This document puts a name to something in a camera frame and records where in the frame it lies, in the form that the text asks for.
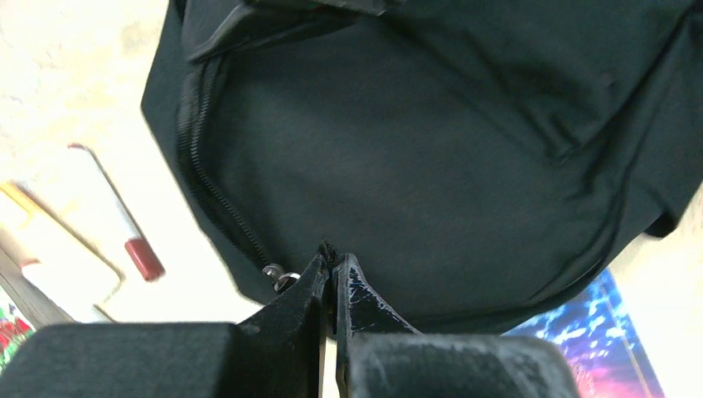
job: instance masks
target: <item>red cap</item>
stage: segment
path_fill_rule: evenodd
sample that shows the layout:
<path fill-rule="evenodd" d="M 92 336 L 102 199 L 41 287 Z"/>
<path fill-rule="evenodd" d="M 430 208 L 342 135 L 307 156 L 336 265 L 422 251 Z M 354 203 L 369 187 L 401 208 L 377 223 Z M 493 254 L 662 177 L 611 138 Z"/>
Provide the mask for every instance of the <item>red cap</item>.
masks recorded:
<path fill-rule="evenodd" d="M 144 280 L 152 281 L 163 275 L 166 270 L 161 265 L 151 246 L 144 238 L 134 238 L 124 244 L 124 248 Z"/>

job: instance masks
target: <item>black bag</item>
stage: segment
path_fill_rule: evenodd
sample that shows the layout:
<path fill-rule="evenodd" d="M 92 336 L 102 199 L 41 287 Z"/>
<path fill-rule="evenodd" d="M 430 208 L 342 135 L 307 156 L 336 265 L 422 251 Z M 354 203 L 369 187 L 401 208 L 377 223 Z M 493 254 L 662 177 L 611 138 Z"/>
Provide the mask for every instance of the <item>black bag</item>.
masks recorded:
<path fill-rule="evenodd" d="M 328 240 L 420 330 L 502 332 L 703 178 L 701 0 L 243 1 L 172 0 L 143 112 L 253 299 Z"/>

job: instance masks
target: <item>zipper pull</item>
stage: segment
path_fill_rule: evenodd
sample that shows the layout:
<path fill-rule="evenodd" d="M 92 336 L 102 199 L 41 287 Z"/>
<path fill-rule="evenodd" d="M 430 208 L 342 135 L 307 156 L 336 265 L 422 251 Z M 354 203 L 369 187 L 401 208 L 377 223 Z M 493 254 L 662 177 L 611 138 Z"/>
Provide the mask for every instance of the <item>zipper pull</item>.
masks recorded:
<path fill-rule="evenodd" d="M 261 274 L 264 274 L 274 281 L 274 290 L 276 293 L 281 294 L 293 286 L 298 279 L 300 279 L 300 274 L 295 272 L 285 272 L 284 267 L 278 264 L 266 265 L 262 270 Z"/>

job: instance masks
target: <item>zipper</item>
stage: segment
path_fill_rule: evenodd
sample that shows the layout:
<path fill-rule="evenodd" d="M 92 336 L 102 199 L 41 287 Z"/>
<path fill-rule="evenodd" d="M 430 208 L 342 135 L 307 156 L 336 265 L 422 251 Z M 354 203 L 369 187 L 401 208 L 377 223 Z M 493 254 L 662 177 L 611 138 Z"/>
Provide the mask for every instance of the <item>zipper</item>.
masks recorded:
<path fill-rule="evenodd" d="M 264 247 L 244 217 L 208 175 L 200 153 L 222 57 L 203 60 L 186 77 L 178 110 L 177 161 L 188 189 L 210 222 L 263 270 L 270 265 Z"/>

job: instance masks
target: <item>colorful poster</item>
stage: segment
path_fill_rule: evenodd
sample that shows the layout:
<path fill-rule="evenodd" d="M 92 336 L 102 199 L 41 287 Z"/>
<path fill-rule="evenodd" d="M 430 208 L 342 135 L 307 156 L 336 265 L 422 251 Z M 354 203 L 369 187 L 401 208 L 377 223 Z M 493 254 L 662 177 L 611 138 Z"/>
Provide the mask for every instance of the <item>colorful poster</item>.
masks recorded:
<path fill-rule="evenodd" d="M 556 344 L 583 398 L 664 398 L 613 276 L 603 272 L 583 293 L 506 335 Z"/>
<path fill-rule="evenodd" d="M 30 323 L 0 288 L 0 373 L 5 370 L 20 345 L 33 333 Z"/>

